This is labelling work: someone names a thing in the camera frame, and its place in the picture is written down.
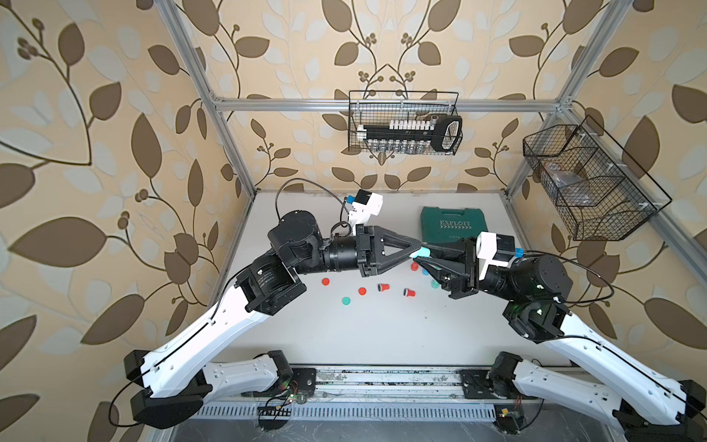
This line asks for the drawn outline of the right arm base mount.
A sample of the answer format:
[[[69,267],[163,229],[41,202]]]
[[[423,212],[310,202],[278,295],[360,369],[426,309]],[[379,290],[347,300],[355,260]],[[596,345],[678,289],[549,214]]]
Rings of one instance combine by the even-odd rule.
[[[524,399],[516,387],[515,370],[524,362],[520,355],[500,352],[491,368],[462,368],[457,371],[463,396],[467,400]]]

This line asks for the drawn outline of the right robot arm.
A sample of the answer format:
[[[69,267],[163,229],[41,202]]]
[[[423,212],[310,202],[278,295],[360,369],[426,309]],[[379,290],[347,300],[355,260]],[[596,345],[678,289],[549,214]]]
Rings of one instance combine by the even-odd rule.
[[[664,376],[601,337],[570,310],[567,259],[515,247],[482,233],[412,255],[453,299],[479,292],[506,301],[503,316],[520,337],[549,348],[591,376],[573,378],[509,352],[500,353],[482,386],[503,399],[557,403],[622,432],[628,441],[703,441],[706,390]]]

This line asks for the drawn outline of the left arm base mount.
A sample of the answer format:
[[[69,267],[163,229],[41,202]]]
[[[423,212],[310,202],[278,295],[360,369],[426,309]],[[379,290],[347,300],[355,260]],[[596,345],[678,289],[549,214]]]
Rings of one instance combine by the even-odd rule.
[[[286,392],[293,394],[297,400],[309,398],[316,390],[317,370],[305,366],[305,368],[292,368],[282,350],[272,350],[266,353],[274,361],[276,367],[276,378],[274,384],[263,392],[243,392],[242,397],[249,398],[272,398],[284,395]]]

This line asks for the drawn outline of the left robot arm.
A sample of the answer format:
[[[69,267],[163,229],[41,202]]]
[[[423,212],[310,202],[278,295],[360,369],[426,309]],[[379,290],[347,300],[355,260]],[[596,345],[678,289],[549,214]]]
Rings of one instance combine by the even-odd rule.
[[[221,397],[287,392],[293,370],[280,350],[235,363],[215,357],[304,294],[303,274],[357,270],[377,276],[430,254],[418,239],[378,226],[359,225],[350,236],[324,239],[307,211],[281,217],[268,239],[270,250],[230,278],[215,305],[192,325],[152,352],[125,357],[126,377],[141,389],[131,400],[136,423],[166,429]]]

